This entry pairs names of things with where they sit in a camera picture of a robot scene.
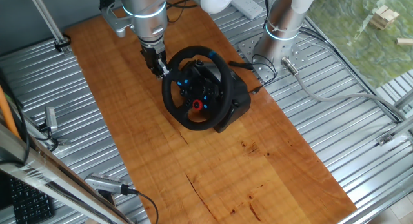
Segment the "metal bracket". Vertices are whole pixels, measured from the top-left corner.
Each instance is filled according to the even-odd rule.
[[[393,140],[393,136],[389,133],[386,133],[383,136],[379,137],[379,139],[377,139],[377,142],[380,144],[380,146],[383,146],[384,144],[392,140]]]
[[[257,42],[261,39],[263,34],[258,34],[254,37],[251,37],[247,40],[244,40],[238,44],[238,49],[241,51],[245,57],[244,60],[248,61],[249,63],[255,63],[252,62],[252,56],[254,55],[254,48],[257,44]],[[301,55],[301,50],[297,46],[297,44],[294,44],[292,46],[292,55],[293,57],[290,58],[291,63],[296,67],[296,68],[301,68],[305,65],[307,65],[307,60],[304,55]],[[269,67],[266,65],[254,65],[255,73],[260,78],[260,82],[265,83],[268,80],[270,80],[273,76],[273,73]],[[276,68],[278,76],[282,77],[286,74],[289,74],[287,71],[287,68],[284,66],[283,68]]]
[[[102,8],[102,16],[118,37],[126,36],[125,28],[131,25],[129,19],[117,18],[109,7]]]

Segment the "black steering wheel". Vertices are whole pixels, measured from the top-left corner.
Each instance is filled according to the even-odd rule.
[[[191,65],[186,66],[184,70],[179,69],[182,60],[193,58],[196,55],[205,56],[215,63],[221,74],[219,86],[205,79],[198,71],[191,70]],[[234,89],[231,72],[224,59],[207,47],[190,46],[179,51],[170,60],[168,67],[171,71],[162,82],[162,96],[166,109],[190,130],[207,130],[216,126],[229,111]],[[178,84],[181,95],[184,97],[184,102],[180,107],[176,107],[172,99],[171,83],[173,81]],[[190,120],[188,113],[191,108],[205,109],[209,118],[202,122]]]

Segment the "wooden block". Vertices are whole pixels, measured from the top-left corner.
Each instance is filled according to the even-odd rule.
[[[380,29],[380,30],[384,30],[384,29],[387,27],[387,25],[385,25],[385,24],[383,24],[383,23],[381,23],[381,22],[378,22],[378,21],[376,21],[376,20],[374,20],[374,19],[371,19],[371,20],[370,20],[370,24],[373,25],[373,26],[375,26],[376,28],[378,28],[378,29]]]
[[[408,45],[408,46],[413,46],[413,39],[402,39],[402,38],[397,38],[396,40],[397,45]]]
[[[382,19],[387,19],[387,18],[391,18],[393,16],[393,10],[386,10],[385,12],[383,12],[382,14],[380,14],[380,17]]]
[[[388,22],[394,21],[398,16],[400,16],[400,14],[391,10],[387,10],[385,13],[381,14],[381,17]]]
[[[388,7],[383,5],[382,7],[380,7],[378,10],[376,10],[375,14],[382,14],[383,12],[385,12],[386,10],[388,10]]]

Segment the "black cable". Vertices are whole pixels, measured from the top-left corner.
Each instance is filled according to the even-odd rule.
[[[270,15],[270,10],[268,9],[268,7],[270,6],[268,3],[268,0],[264,0],[265,2],[265,9],[267,10],[267,17]]]
[[[264,26],[263,26],[263,28],[265,28],[265,25],[267,24],[267,21],[268,21],[268,16],[270,15],[270,9],[269,9],[269,3],[268,3],[268,0],[264,0],[264,2],[265,2],[265,9],[267,10],[267,16],[266,16],[266,18],[265,18],[265,21],[264,21]]]
[[[43,138],[36,138],[38,141],[47,141],[47,140],[50,140],[52,138],[52,133],[51,133],[51,131],[49,130],[48,132],[47,132],[47,138],[45,138],[45,139],[43,139]]]
[[[53,152],[59,146],[59,141],[57,139],[52,139],[52,141],[54,142],[54,145],[53,145],[52,149],[50,149],[50,152]]]
[[[269,79],[267,82],[263,83],[261,86],[258,86],[258,87],[254,88],[253,90],[251,90],[251,91],[248,92],[248,93],[251,93],[251,94],[257,94],[265,85],[268,85],[268,84],[270,84],[271,82],[273,82],[273,81],[276,79],[277,75],[278,75],[277,70],[276,70],[274,64],[273,64],[267,57],[262,56],[262,55],[260,55],[260,54],[254,54],[254,55],[252,56],[252,58],[251,58],[251,60],[252,60],[253,62],[254,62],[254,57],[256,57],[256,56],[263,57],[263,58],[266,59],[268,62],[270,62],[271,66],[268,65],[268,64],[266,64],[266,63],[236,63],[236,62],[233,62],[233,61],[230,61],[230,62],[229,62],[229,65],[230,65],[230,66],[236,66],[236,67],[244,68],[244,69],[247,69],[247,70],[250,70],[250,71],[253,71],[253,70],[254,70],[254,65],[265,65],[265,66],[267,66],[267,67],[271,70],[271,72],[273,73],[274,76],[273,76],[271,79]]]
[[[251,90],[251,91],[250,91],[251,94],[257,94],[265,85],[268,85],[268,84],[272,83],[272,82],[277,78],[277,75],[278,75],[277,70],[276,70],[274,64],[273,64],[273,63],[271,62],[271,60],[269,60],[267,57],[262,56],[262,55],[260,55],[260,54],[254,54],[254,55],[252,56],[252,58],[251,58],[251,61],[252,61],[252,62],[254,62],[254,57],[256,57],[256,56],[259,56],[259,57],[264,58],[265,60],[267,60],[267,61],[270,63],[271,66],[269,66],[269,65],[266,64],[266,63],[252,63],[252,64],[253,64],[253,65],[265,65],[265,66],[269,67],[269,69],[272,71],[272,73],[273,73],[274,76],[273,76],[271,79],[269,79],[267,82],[263,83],[261,86],[258,86],[258,87],[256,87],[255,89]]]
[[[190,1],[190,0],[178,1],[178,2],[175,2],[174,5],[179,5],[179,4],[182,4],[182,3],[186,2],[186,1]],[[173,6],[169,6],[169,5],[168,5],[166,9],[168,10],[168,9],[170,9],[170,8],[173,8]]]
[[[197,5],[182,6],[182,5],[176,5],[175,3],[172,4],[172,3],[169,3],[169,2],[166,2],[166,4],[169,5],[169,7],[167,9],[169,9],[171,7],[174,7],[174,8],[196,8],[196,7],[198,7]]]
[[[150,201],[150,202],[154,205],[154,208],[155,208],[155,211],[156,211],[156,222],[155,222],[155,224],[157,224],[158,221],[159,221],[159,212],[158,212],[158,210],[157,210],[157,207],[156,207],[155,202],[152,201],[152,199],[150,199],[147,195],[141,193],[140,191],[137,191],[137,190],[134,190],[134,189],[128,189],[128,193],[129,193],[129,194],[135,194],[135,195],[142,196],[142,197],[146,198],[148,201]]]
[[[10,91],[9,96],[10,96],[10,98],[12,98],[14,104],[17,107],[17,112],[19,113],[19,116],[20,116],[21,120],[15,120],[15,123],[16,123],[16,126],[19,128],[18,131],[20,133],[21,139],[24,139],[24,141],[26,143],[25,158],[23,159],[22,162],[15,161],[15,160],[4,160],[4,161],[0,161],[0,165],[13,163],[13,164],[18,164],[18,165],[24,166],[27,162],[28,155],[29,155],[29,152],[30,152],[30,142],[29,142],[29,138],[28,138],[28,131],[27,131],[27,126],[26,126],[25,116],[23,115],[23,111],[21,110],[21,108],[19,106],[19,103],[17,102],[17,99],[15,98],[14,93],[12,92],[12,89],[10,88],[8,83],[2,77],[0,77],[0,79],[3,82],[3,86],[5,86],[8,91]]]
[[[183,11],[184,11],[184,10],[185,10],[185,9],[182,8],[181,13],[179,14],[179,17],[178,17],[175,21],[169,21],[169,17],[168,17],[168,22],[169,22],[169,23],[175,23],[175,22],[179,21],[179,19],[182,17],[182,14],[183,14]]]

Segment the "wood grain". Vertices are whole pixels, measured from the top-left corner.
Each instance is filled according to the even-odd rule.
[[[171,19],[180,13],[170,9]],[[137,37],[118,38],[102,17],[67,31],[134,185],[157,204],[160,223],[337,223],[356,208],[267,91],[221,134],[182,127],[162,102]],[[199,8],[169,25],[170,59],[186,46],[237,52]],[[247,70],[234,70],[259,85]],[[152,222],[155,212],[143,204]]]

